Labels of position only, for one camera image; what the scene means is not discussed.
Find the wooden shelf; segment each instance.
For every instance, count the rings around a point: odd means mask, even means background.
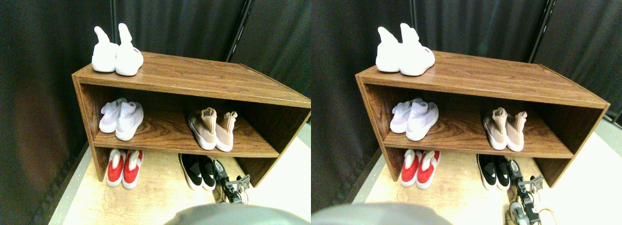
[[[182,112],[145,111],[142,124],[129,141],[116,138],[115,133],[101,131],[95,136],[95,147],[109,147],[133,150],[159,150],[206,156],[231,156],[253,158],[276,158],[278,152],[262,138],[246,120],[238,117],[233,129],[233,150],[224,152],[214,148],[202,149],[186,122]]]
[[[539,158],[572,158],[574,155],[535,113],[528,113],[523,134],[525,147],[520,152],[508,148],[495,150],[490,146],[482,116],[478,112],[440,110],[438,121],[420,141],[411,141],[406,134],[389,132],[382,141],[385,147],[455,151],[500,156]]]

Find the black sneaker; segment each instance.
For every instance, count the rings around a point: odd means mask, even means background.
[[[182,163],[182,169],[184,169],[188,186],[193,190],[200,189],[203,179],[201,179],[201,170],[196,156],[190,154],[179,154],[179,161]]]
[[[482,182],[487,190],[492,190],[497,184],[495,175],[495,161],[493,156],[477,154],[477,164],[480,166]]]
[[[497,187],[500,190],[509,189],[509,172],[507,171],[507,159],[505,156],[495,156],[495,172],[497,173]]]
[[[203,176],[203,188],[213,191],[214,188],[216,188],[216,181],[214,180],[214,164],[211,158],[208,156],[199,156],[198,165],[201,170],[201,176]]]

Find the shoe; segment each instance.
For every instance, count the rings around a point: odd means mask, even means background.
[[[140,106],[139,103],[122,103],[115,136],[122,141],[132,139],[136,133],[136,129],[138,129],[138,126],[142,123],[143,117],[142,106]]]
[[[123,169],[123,187],[126,189],[133,189],[138,182],[138,174],[140,174],[140,166],[145,154],[142,150],[130,150],[127,154],[127,160],[125,161],[125,168]]]
[[[93,70],[98,72],[115,71],[115,61],[119,46],[115,43],[110,43],[110,39],[101,27],[95,27],[95,34],[97,34],[99,43],[93,48],[93,58],[91,59]]]
[[[419,170],[417,171],[417,188],[426,190],[430,187],[439,162],[440,151],[430,150],[426,152],[426,155],[419,165]]]
[[[506,140],[507,112],[500,107],[484,117],[484,129],[488,134],[488,141],[495,150],[503,150],[507,145]]]
[[[422,153],[420,150],[406,150],[404,154],[404,165],[402,165],[402,173],[400,183],[403,187],[411,187],[417,181],[417,170],[421,164]]]
[[[237,112],[227,112],[224,119],[216,124],[216,136],[218,137],[216,147],[224,152],[230,152],[233,149],[233,125],[237,116]]]
[[[415,29],[411,29],[406,23],[400,24],[402,29],[402,47],[400,48],[399,71],[407,76],[420,76],[424,74],[436,61],[434,53],[419,42],[419,36]]]
[[[389,127],[391,128],[391,131],[396,134],[402,134],[406,132],[406,126],[408,124],[407,122],[408,117],[410,116],[410,113],[411,113],[411,106],[413,105],[413,103],[421,103],[421,102],[423,102],[423,100],[420,98],[417,98],[411,101],[406,101],[406,102],[397,104],[393,108],[393,119],[391,120],[391,124],[389,125]]]
[[[434,103],[413,103],[408,117],[406,137],[413,141],[423,139],[438,120],[438,107]]]
[[[522,130],[527,121],[527,112],[519,112],[516,116],[510,116],[505,123],[507,147],[510,150],[519,152],[525,146],[525,137]]]
[[[182,169],[184,169],[184,175],[188,186],[193,190],[198,190],[203,184],[201,176],[201,170],[198,163],[198,156],[191,154],[179,154],[179,161],[182,163]]]
[[[208,156],[198,156],[198,166],[201,170],[203,188],[213,191],[216,188],[214,180],[214,163]]]
[[[500,190],[509,189],[509,172],[507,171],[507,159],[505,156],[493,156],[495,173],[497,176],[497,187]]]
[[[123,180],[123,167],[125,166],[125,150],[113,149],[110,152],[106,183],[109,187],[117,187]]]
[[[119,23],[119,37],[121,37],[121,45],[116,55],[115,71],[120,75],[134,76],[142,67],[144,58],[132,45],[132,36],[124,23]]]
[[[378,27],[380,44],[376,56],[376,67],[382,72],[399,72],[399,52],[401,44],[384,27]]]
[[[102,107],[104,116],[100,120],[100,131],[108,134],[116,130],[117,120],[121,114],[121,104],[126,102],[125,98],[120,98]]]
[[[196,142],[205,150],[212,150],[218,143],[216,136],[216,110],[208,107],[193,112],[188,118],[188,126],[194,133]]]
[[[487,190],[492,190],[498,184],[495,174],[495,161],[493,156],[477,154],[477,165],[480,166],[482,183]]]

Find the white sock sneaker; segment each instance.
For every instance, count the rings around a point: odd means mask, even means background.
[[[419,42],[415,29],[406,23],[400,25],[402,29],[402,48],[399,71],[408,76],[420,76],[434,65],[434,53]]]
[[[132,45],[132,36],[124,23],[119,23],[119,36],[121,45],[117,52],[115,70],[120,75],[134,76],[142,67],[144,59],[140,51]]]
[[[99,39],[99,43],[93,48],[93,58],[91,63],[93,69],[98,72],[115,71],[115,61],[119,46],[110,43],[110,39],[101,27],[95,27],[95,34]]]
[[[382,72],[399,72],[399,49],[400,43],[393,34],[384,27],[378,27],[380,44],[376,56],[376,67]]]

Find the floor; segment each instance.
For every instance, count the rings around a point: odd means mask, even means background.
[[[540,174],[532,158],[515,158],[523,175]],[[425,205],[455,225],[509,224],[507,207],[513,201],[511,191],[488,191],[482,185],[475,155],[443,153],[434,182],[428,190],[405,188],[393,182],[386,164],[379,164],[377,176],[367,178],[370,187],[357,195],[355,203],[402,202]],[[548,185],[536,196],[536,208],[551,208],[564,225],[607,224],[618,220],[617,205],[622,201],[622,157],[616,154],[598,132],[588,139],[555,188]],[[555,224],[546,211],[545,225]]]
[[[311,148],[307,145],[311,135],[306,132],[310,133],[311,128],[301,130],[259,187],[247,190],[250,205],[282,209],[311,220]],[[87,151],[50,224],[163,224],[178,211],[215,203],[210,191],[193,191],[188,187],[177,154],[144,153],[138,185],[126,190],[98,181],[91,153]],[[243,175],[232,158],[218,160],[225,165],[229,177]],[[283,187],[284,182],[295,184]]]

